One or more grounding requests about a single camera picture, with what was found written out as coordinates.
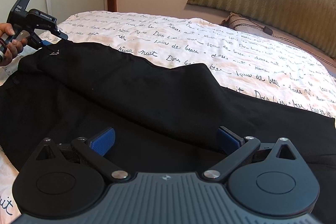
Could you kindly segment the person's left hand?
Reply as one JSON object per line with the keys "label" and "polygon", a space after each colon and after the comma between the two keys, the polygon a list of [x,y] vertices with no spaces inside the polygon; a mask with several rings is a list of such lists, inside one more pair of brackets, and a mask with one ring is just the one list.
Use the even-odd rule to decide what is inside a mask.
{"label": "person's left hand", "polygon": [[[14,35],[15,32],[12,28],[12,25],[9,23],[1,23],[1,36],[3,34],[7,34],[8,36]],[[23,51],[23,48],[27,45],[27,39],[23,38],[22,40],[13,39],[7,45],[6,53],[4,54],[4,58],[1,61],[1,67],[9,65],[13,59],[17,57]]]}

